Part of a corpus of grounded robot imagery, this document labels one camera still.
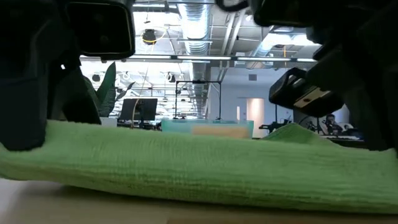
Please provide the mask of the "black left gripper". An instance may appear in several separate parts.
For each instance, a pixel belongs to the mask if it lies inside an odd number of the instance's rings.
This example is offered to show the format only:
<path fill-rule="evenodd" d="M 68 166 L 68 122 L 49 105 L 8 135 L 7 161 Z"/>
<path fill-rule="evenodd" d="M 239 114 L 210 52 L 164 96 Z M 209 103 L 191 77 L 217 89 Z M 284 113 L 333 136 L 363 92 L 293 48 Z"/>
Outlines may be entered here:
<path fill-rule="evenodd" d="M 71 0 L 0 0 L 0 143 L 29 151 L 51 119 L 101 124 L 67 19 Z"/>

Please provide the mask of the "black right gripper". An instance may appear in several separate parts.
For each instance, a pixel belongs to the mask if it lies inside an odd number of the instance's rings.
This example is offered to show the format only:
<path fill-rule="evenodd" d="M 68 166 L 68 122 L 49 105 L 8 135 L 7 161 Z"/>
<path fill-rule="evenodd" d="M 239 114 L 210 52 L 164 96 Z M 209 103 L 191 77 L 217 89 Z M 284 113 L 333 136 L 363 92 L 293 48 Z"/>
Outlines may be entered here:
<path fill-rule="evenodd" d="M 370 90 L 384 90 L 392 146 L 398 156 L 398 0 L 251 0 L 256 24 L 306 28 L 320 48 L 308 71 L 291 68 L 277 80 L 275 91 L 312 88 L 336 91 L 357 84 L 356 72 Z M 389 149 L 379 116 L 364 88 L 343 93 L 355 126 L 371 151 Z"/>

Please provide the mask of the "green microfiber towel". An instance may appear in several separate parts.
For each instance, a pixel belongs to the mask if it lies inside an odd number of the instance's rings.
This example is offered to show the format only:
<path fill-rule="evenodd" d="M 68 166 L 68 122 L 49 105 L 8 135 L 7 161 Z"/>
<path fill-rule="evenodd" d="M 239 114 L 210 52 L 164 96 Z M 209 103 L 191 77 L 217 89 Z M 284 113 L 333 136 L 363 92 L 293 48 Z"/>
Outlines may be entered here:
<path fill-rule="evenodd" d="M 41 147 L 0 144 L 0 177 L 189 202 L 398 214 L 395 150 L 343 147 L 297 124 L 252 140 L 49 121 Z"/>

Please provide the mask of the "teal plastic basket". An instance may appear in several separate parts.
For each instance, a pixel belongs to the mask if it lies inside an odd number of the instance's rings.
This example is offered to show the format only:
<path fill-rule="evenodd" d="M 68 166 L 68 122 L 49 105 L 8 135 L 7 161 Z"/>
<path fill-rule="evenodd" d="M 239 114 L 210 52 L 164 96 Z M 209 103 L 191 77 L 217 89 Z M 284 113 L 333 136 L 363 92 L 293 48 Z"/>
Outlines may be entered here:
<path fill-rule="evenodd" d="M 193 133 L 197 126 L 209 126 L 211 128 L 243 128 L 247 134 L 245 138 L 252 138 L 254 121 L 231 121 L 209 119 L 163 119 L 161 121 L 164 132 Z"/>

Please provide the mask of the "person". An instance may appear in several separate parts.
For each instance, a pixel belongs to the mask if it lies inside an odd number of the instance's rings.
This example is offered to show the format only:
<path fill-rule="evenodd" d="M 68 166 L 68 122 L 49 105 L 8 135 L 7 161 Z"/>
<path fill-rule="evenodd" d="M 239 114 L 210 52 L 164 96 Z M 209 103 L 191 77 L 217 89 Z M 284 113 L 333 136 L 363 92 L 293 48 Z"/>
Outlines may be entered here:
<path fill-rule="evenodd" d="M 327 135 L 339 135 L 343 132 L 343 128 L 336 122 L 333 114 L 326 115 L 323 124 L 326 127 Z"/>

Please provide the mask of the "black monitor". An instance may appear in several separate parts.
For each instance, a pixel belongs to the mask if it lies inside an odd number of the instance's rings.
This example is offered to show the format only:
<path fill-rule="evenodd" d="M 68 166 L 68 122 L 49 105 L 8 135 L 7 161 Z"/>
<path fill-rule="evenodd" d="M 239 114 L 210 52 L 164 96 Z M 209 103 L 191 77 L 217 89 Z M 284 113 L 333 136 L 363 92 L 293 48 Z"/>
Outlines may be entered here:
<path fill-rule="evenodd" d="M 119 119 L 154 121 L 157 101 L 158 99 L 156 98 L 124 99 Z"/>

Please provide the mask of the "black hanging device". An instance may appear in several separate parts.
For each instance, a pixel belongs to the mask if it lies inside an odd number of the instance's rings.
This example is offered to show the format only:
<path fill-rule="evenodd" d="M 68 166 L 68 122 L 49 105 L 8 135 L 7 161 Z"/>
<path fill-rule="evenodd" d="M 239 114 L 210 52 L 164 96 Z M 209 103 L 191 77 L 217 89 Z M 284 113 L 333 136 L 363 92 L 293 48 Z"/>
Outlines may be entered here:
<path fill-rule="evenodd" d="M 146 45 L 155 45 L 159 40 L 163 39 L 167 34 L 165 27 L 149 27 L 141 33 L 141 41 Z"/>

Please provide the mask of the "ceiling light strip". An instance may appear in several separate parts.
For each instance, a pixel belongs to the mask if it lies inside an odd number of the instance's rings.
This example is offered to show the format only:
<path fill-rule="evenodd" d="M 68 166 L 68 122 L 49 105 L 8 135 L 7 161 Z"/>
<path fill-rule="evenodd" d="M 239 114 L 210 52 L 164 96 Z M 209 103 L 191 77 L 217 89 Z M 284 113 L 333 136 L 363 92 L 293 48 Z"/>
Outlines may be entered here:
<path fill-rule="evenodd" d="M 122 62 L 207 62 L 207 61 L 242 61 L 242 62 L 299 62 L 314 63 L 311 58 L 287 58 L 287 57 L 227 57 L 227 56 L 203 56 L 203 55 L 133 55 L 121 59 Z"/>

